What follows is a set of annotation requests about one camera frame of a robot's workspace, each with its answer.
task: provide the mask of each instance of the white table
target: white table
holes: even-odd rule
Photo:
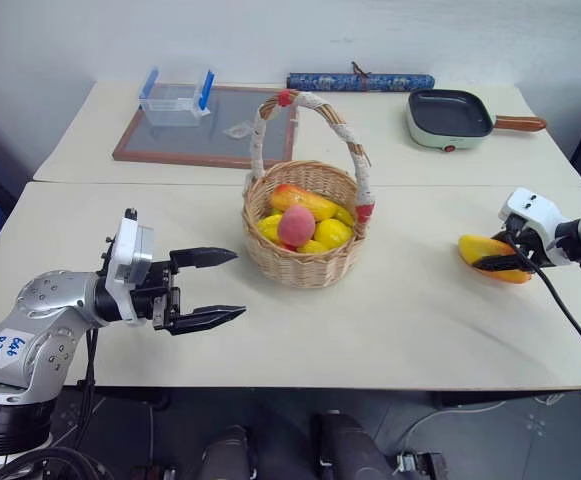
[[[241,187],[30,183],[0,235],[0,320],[36,274],[100,267],[104,238],[134,206],[155,229],[155,259],[221,246],[241,258],[179,275],[185,311],[246,305],[213,331],[179,337],[147,325],[101,332],[98,385],[386,389],[581,388],[581,340],[537,278],[498,283],[457,254],[464,233],[491,235],[507,187],[380,187],[359,263],[338,284],[300,290],[247,257]],[[544,188],[567,216],[581,188]],[[548,271],[581,322],[581,270]],[[82,377],[84,345],[68,382]]]
[[[477,94],[493,114],[532,115],[512,86],[445,86]],[[241,185],[243,170],[118,162],[114,150],[136,112],[138,85],[95,84],[35,180],[67,183]],[[323,93],[360,136],[372,160],[374,185],[581,186],[550,135],[495,130],[478,148],[447,154],[413,142],[405,124],[407,94]],[[251,120],[254,111],[244,120]],[[345,145],[316,113],[302,111],[295,160],[351,170]]]

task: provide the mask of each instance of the wicker basket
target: wicker basket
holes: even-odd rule
[[[320,162],[287,162],[263,169],[263,137],[266,122],[281,107],[291,104],[317,111],[335,133],[348,145],[355,165],[355,182],[347,173]],[[261,105],[252,134],[252,173],[244,193],[243,221],[246,248],[261,271],[285,285],[302,288],[327,287],[340,280],[353,265],[365,237],[374,207],[369,188],[369,162],[361,144],[348,125],[320,97],[309,92],[284,90]],[[267,240],[257,229],[257,222],[269,214],[270,195],[283,183],[298,185],[322,195],[355,212],[352,238],[341,247],[320,254],[301,254],[286,250]]]

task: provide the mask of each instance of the gray floor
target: gray floor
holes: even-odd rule
[[[177,389],[170,406],[154,411],[154,459],[175,465],[189,478],[205,445],[232,424],[252,427],[260,451],[260,478],[314,478],[310,417],[338,409],[354,416],[385,454],[403,447],[402,436],[419,418],[436,411],[425,392],[297,389]],[[71,426],[77,392],[60,398],[55,438]],[[464,410],[492,404],[471,405]],[[69,445],[71,437],[63,443]],[[146,464],[150,409],[106,398],[93,417],[85,450],[119,479]],[[483,413],[446,413],[431,418],[411,437],[413,451],[445,456],[450,479],[581,479],[581,395],[569,393],[554,406],[532,398],[509,400]],[[416,474],[395,478],[424,478]]]

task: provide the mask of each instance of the basket handle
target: basket handle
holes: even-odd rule
[[[289,89],[282,90],[259,107],[254,119],[254,129],[250,143],[252,178],[256,180],[265,175],[263,168],[263,137],[266,133],[268,120],[275,118],[282,107],[292,104],[315,110],[328,122],[328,125],[337,136],[348,145],[350,157],[352,157],[354,162],[354,174],[357,179],[356,230],[359,235],[363,236],[374,209],[374,195],[370,191],[370,162],[368,161],[368,156],[350,126],[345,123],[343,118],[328,102],[314,93]]]

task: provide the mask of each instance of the white wall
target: white wall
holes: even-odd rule
[[[97,79],[210,60],[219,81],[289,71],[514,83],[570,154],[581,135],[581,0],[0,0],[0,139],[33,172]]]

